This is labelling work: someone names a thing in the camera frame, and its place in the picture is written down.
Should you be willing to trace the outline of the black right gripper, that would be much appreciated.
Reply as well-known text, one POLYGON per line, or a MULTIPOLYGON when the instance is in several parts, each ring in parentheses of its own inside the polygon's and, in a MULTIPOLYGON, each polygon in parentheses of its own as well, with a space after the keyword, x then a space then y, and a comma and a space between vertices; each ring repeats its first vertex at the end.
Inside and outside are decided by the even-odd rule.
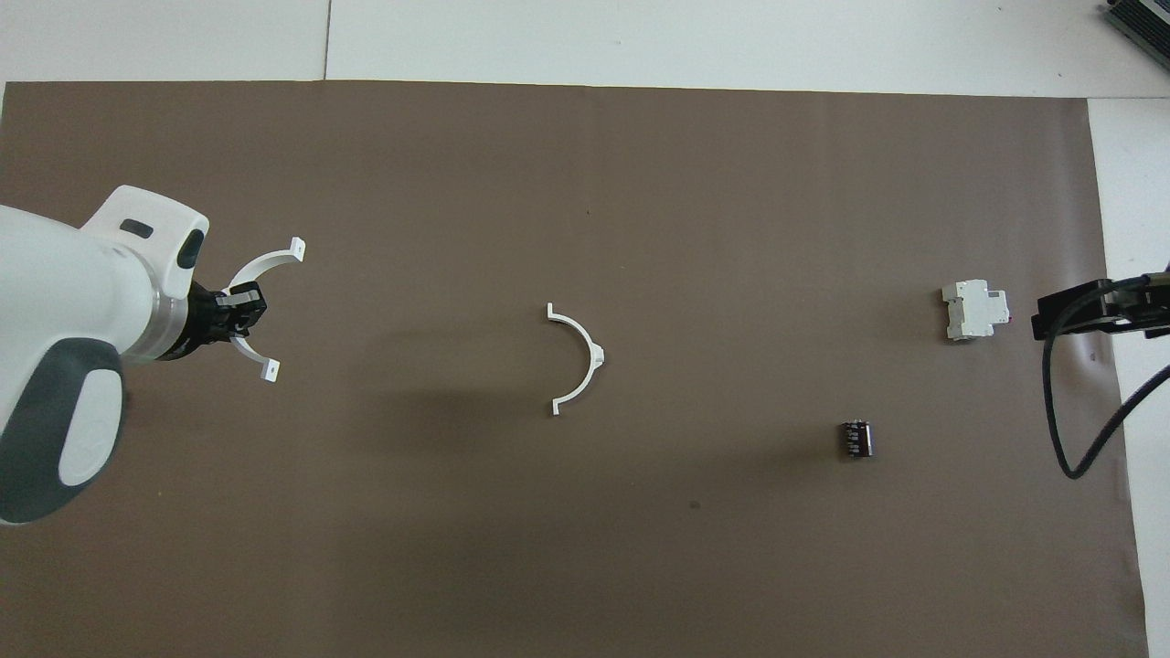
POLYGON ((1037 300, 1033 337, 1057 334, 1142 333, 1148 340, 1169 334, 1169 274, 1148 273, 1124 280, 1096 279, 1037 300))

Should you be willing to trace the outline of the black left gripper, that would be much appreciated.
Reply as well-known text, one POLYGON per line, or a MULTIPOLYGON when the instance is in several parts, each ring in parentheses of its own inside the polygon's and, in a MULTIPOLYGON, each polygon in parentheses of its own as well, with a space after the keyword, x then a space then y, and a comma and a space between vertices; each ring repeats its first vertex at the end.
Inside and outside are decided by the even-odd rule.
POLYGON ((252 325, 259 324, 267 301, 259 283, 230 286, 226 292, 209 292, 193 281, 186 297, 186 321, 176 341, 164 350, 158 361, 176 361, 188 356, 202 345, 228 342, 233 337, 248 337, 252 325))

